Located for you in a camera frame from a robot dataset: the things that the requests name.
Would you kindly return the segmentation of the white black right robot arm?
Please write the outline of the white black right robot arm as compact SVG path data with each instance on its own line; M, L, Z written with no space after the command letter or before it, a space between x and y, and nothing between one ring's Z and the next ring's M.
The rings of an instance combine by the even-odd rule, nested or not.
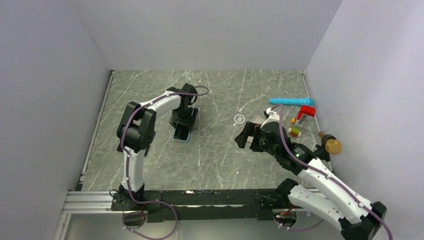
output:
M234 141L241 149L252 138L253 152L268 153L281 167L312 184L320 194L309 193L293 179L285 179L273 196L260 196L259 201L282 208L290 205L312 212L337 228L346 240L371 240L381 227L389 239L393 234L384 222L387 208L354 192L336 177L309 148L291 142L285 129L276 122L263 125L247 122Z

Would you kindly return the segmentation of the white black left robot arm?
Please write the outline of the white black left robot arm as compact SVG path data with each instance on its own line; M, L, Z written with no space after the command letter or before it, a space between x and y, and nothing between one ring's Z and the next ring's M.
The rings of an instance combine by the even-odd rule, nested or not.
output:
M170 87L149 101L131 101L126 105L116 131L119 138L117 150L123 153L124 170L117 194L113 197L115 201L125 204L131 210L137 210L143 205L146 200L144 158L156 136L156 120L170 113L172 139L187 142L199 113L199 109L193 107L201 95L197 89L197 86L185 83L182 88Z

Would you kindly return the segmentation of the clear transparent phone case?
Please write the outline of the clear transparent phone case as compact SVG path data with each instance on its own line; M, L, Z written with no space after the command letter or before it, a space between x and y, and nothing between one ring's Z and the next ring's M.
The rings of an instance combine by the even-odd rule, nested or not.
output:
M240 107L234 114L230 123L233 127L244 125L252 117L252 115L253 113L249 108Z

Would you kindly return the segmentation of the phone with black screen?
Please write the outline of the phone with black screen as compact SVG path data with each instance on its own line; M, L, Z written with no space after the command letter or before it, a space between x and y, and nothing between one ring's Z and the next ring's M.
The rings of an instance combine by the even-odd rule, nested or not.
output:
M139 150L139 151L135 151L135 150L133 150L132 148L130 148L130 147L125 147L125 149L128 151L128 152L130 152L130 154L131 154L131 156L143 156L144 158L146 158L148 155L149 155L149 152L150 152L150 148L151 148L151 145L148 145L147 147L146 147L146 149L141 149L141 150Z

